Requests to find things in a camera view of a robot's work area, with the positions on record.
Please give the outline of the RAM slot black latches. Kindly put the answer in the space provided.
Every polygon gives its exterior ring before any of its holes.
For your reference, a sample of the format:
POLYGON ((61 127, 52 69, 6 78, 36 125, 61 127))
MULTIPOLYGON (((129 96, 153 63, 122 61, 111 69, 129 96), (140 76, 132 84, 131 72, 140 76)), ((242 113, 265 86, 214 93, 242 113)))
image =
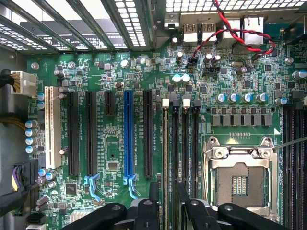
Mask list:
POLYGON ((175 202, 175 183, 177 181, 177 156, 178 156, 178 112, 179 99, 173 98, 171 108, 171 227, 172 230, 177 229, 176 221, 176 202, 175 202))
POLYGON ((192 198, 198 197, 198 134, 199 134, 199 112, 201 108, 201 100, 195 99, 192 108, 192 155, 191 155, 191 195, 192 198))
MULTIPOLYGON (((283 108, 283 144, 292 141, 293 113, 287 107, 283 108)), ((292 228, 292 147, 283 147, 283 225, 292 228)))

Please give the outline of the RAM memory stick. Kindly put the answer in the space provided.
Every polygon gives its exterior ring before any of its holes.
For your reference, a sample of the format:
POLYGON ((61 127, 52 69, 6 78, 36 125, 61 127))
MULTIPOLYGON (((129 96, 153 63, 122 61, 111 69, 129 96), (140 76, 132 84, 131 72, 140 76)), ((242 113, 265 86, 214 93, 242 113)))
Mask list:
POLYGON ((182 101, 182 181, 187 192, 189 192, 189 109, 190 99, 184 98, 182 101))

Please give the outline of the RAM slot white latches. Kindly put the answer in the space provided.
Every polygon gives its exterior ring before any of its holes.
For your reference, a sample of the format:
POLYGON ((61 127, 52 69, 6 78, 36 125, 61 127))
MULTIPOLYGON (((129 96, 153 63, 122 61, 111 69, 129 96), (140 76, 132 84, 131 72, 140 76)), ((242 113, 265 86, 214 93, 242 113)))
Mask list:
POLYGON ((164 217, 164 230, 169 230, 169 220, 168 220, 168 204, 169 204, 169 178, 168 178, 168 151, 169 151, 169 145, 168 145, 168 109, 169 109, 169 99, 163 99, 162 100, 162 109, 163 109, 163 123, 162 123, 162 137, 163 137, 163 195, 164 195, 164 207, 163 207, 163 217, 164 217))
MULTIPOLYGON (((297 139, 305 137, 305 112, 303 102, 299 102, 296 105, 300 105, 300 109, 296 110, 296 137, 297 139)), ((300 141, 296 143, 296 229, 304 230, 304 142, 300 141)))

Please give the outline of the light blue slot latch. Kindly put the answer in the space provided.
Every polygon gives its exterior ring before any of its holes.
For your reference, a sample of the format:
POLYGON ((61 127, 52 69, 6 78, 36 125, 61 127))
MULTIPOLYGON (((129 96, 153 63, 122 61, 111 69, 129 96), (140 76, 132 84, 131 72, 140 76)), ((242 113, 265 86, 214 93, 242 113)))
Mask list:
POLYGON ((128 186, 129 194, 132 199, 138 199, 136 196, 137 190, 135 189, 134 182, 137 179, 137 175, 133 174, 132 176, 124 176, 123 177, 123 184, 128 186))
POLYGON ((100 173, 97 173, 93 176, 85 176, 84 177, 84 184, 89 185, 89 193, 92 198, 94 198, 97 202, 101 201, 101 198, 95 193, 97 190, 96 182, 100 179, 100 173))

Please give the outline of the silver finned heatsink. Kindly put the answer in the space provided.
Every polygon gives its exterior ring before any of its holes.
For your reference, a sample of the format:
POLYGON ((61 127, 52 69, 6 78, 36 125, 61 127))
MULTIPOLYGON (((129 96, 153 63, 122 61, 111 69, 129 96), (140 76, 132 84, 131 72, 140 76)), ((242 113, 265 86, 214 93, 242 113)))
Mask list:
POLYGON ((92 213, 92 210, 91 211, 75 210, 70 214, 70 223, 73 223, 91 213, 92 213))

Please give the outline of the silver CPU socket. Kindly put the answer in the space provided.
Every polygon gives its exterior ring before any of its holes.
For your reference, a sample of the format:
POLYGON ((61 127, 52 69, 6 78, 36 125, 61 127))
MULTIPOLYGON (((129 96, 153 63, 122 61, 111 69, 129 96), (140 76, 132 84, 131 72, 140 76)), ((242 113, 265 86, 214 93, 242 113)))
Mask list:
POLYGON ((271 137, 240 145, 211 136, 204 143, 202 171, 204 197, 213 208, 231 203, 280 222, 278 154, 271 137))

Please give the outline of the blue expansion slot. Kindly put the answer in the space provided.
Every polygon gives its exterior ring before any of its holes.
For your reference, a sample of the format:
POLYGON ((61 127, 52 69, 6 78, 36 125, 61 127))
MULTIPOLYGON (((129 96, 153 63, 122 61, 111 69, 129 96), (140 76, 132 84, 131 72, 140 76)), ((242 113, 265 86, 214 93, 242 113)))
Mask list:
POLYGON ((132 90, 125 90, 124 98, 124 178, 131 178, 134 168, 134 99, 132 90))

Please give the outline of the long black expansion slot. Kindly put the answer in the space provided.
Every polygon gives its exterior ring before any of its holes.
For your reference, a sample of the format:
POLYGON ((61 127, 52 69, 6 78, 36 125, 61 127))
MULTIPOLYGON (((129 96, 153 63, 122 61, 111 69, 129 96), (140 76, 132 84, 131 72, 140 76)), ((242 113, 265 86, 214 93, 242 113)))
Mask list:
POLYGON ((153 175, 153 96, 151 90, 143 91, 144 119, 144 176, 153 175))
POLYGON ((97 174, 97 107, 96 92, 85 92, 87 175, 97 174))
POLYGON ((68 168, 70 176, 80 171, 79 154, 79 101, 77 92, 67 94, 68 168))

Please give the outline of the silver locking lever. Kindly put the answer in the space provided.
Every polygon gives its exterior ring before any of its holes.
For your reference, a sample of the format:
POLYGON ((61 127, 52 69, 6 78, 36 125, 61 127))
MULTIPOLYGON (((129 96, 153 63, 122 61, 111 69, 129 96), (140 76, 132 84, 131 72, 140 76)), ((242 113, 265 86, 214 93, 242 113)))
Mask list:
POLYGON ((283 147, 286 147, 286 146, 289 146, 289 145, 294 145, 296 143, 303 142, 303 141, 306 141, 306 140, 307 140, 307 137, 299 138, 299 139, 292 140, 292 141, 286 142, 286 143, 278 145, 278 146, 274 146, 273 149, 275 149, 275 150, 280 149, 280 148, 283 148, 283 147))

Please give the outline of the white expansion slot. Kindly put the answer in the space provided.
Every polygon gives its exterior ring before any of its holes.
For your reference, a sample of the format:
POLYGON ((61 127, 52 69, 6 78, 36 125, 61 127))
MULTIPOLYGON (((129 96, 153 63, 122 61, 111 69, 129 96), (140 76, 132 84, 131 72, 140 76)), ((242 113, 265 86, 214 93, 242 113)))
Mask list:
POLYGON ((55 169, 62 165, 61 111, 58 87, 45 86, 45 161, 46 167, 55 169))

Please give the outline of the short black expansion slot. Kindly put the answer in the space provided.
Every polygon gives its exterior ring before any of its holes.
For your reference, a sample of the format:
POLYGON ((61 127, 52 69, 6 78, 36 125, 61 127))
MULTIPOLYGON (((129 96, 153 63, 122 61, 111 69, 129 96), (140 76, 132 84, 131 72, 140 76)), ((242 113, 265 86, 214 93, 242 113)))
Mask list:
POLYGON ((115 93, 113 91, 105 91, 105 115, 114 116, 115 115, 115 93))

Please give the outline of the grey metal PC case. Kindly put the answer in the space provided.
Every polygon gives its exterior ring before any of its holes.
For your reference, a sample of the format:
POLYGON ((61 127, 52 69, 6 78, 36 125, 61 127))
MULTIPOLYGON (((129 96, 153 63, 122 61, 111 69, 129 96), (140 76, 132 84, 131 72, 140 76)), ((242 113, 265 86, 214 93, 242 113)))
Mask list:
MULTIPOLYGON (((263 56, 265 25, 302 21, 307 0, 0 0, 0 72, 32 74, 40 56, 154 52, 180 33, 186 45, 215 38, 263 56)), ((28 121, 0 120, 0 196, 14 191, 14 165, 33 159, 28 121)), ((0 230, 26 230, 31 212, 5 214, 0 230)))

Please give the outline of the green Dell motherboard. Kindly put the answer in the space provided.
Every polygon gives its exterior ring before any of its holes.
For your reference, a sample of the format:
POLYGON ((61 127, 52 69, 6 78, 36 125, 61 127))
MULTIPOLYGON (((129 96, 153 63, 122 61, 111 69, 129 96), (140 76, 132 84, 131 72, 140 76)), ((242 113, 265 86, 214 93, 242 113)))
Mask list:
MULTIPOLYGON (((262 49, 267 55, 244 51, 235 44, 212 38, 201 48, 186 45, 183 34, 173 35, 154 52, 94 53, 51 55, 31 58, 28 69, 38 77, 38 95, 29 100, 26 152, 38 160, 39 198, 27 218, 26 230, 61 230, 70 224, 75 210, 95 211, 109 203, 126 208, 134 201, 124 177, 124 98, 132 90, 134 99, 134 182, 138 199, 149 197, 151 182, 159 183, 160 230, 164 230, 162 100, 169 99, 168 109, 168 220, 171 227, 171 108, 179 99, 177 181, 182 182, 182 101, 190 99, 189 109, 189 192, 191 190, 192 108, 201 100, 198 134, 198 197, 205 200, 203 147, 209 137, 220 143, 258 145, 264 136, 274 146, 283 144, 283 108, 293 113, 292 135, 296 140, 296 113, 303 102, 305 137, 307 137, 307 29, 306 22, 267 24, 262 49), (58 87, 61 111, 62 165, 46 167, 45 161, 45 86, 58 87), (153 96, 153 175, 144 176, 143 91, 153 96), (96 92, 97 111, 97 202, 84 184, 86 160, 85 92, 96 92), (105 115, 105 91, 115 93, 115 115, 105 115), (69 175, 67 94, 78 93, 80 171, 69 175)), ((296 144, 292 147, 292 221, 296 229, 296 144)), ((279 215, 283 225, 283 148, 278 154, 279 215)))

